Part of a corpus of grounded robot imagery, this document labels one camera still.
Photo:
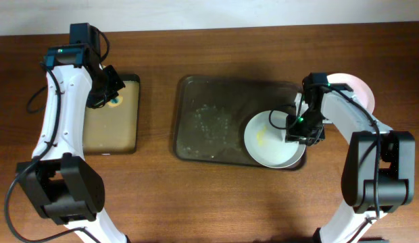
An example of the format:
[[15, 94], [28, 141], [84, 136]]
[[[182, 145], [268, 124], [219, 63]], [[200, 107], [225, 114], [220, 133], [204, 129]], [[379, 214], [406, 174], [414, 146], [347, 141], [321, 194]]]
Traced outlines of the green and yellow sponge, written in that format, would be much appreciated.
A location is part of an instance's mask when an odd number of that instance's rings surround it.
[[111, 99], [107, 104], [109, 107], [117, 107], [122, 104], [124, 97], [122, 95], [118, 95], [117, 97]]

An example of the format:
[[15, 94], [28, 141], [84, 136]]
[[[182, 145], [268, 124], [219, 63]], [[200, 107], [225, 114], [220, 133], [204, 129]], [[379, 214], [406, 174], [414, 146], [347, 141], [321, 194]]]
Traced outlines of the light grey plate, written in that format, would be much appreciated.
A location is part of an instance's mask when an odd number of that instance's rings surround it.
[[263, 111], [247, 123], [243, 135], [245, 148], [260, 165], [272, 169], [287, 169], [301, 161], [305, 145], [286, 140], [288, 114], [282, 111]]

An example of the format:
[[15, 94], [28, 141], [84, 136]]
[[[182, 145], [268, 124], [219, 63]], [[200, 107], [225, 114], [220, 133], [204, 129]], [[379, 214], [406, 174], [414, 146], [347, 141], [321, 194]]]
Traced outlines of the pink plate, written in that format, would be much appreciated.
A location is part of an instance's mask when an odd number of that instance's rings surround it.
[[369, 112], [373, 113], [375, 108], [375, 98], [371, 88], [360, 78], [345, 73], [335, 73], [327, 75], [330, 84], [347, 84], [353, 92], [360, 104]]

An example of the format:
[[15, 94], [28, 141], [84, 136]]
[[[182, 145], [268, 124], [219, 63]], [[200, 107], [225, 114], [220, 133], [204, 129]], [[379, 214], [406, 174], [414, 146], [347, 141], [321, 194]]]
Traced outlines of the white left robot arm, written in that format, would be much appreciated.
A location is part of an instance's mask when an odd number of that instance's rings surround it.
[[75, 233], [83, 242], [128, 242], [104, 208], [101, 176], [84, 160], [86, 109], [99, 109], [125, 87], [116, 70], [102, 66], [108, 56], [100, 41], [106, 36], [89, 23], [71, 24], [69, 43], [51, 47], [41, 62], [47, 78], [47, 102], [41, 135], [31, 160], [18, 163], [5, 196], [4, 214], [12, 234], [22, 242], [11, 222], [9, 202], [16, 185], [35, 211], [67, 229], [44, 242]]

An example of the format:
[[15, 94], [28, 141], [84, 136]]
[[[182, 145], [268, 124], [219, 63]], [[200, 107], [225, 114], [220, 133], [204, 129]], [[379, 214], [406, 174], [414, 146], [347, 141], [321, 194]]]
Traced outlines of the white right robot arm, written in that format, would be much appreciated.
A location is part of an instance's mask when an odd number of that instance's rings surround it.
[[297, 108], [286, 122], [287, 141], [312, 146], [324, 140], [323, 121], [335, 125], [349, 144], [341, 178], [343, 201], [314, 242], [359, 242], [378, 220], [414, 197], [415, 139], [395, 131], [361, 105], [353, 86], [331, 84], [325, 73], [303, 81]]

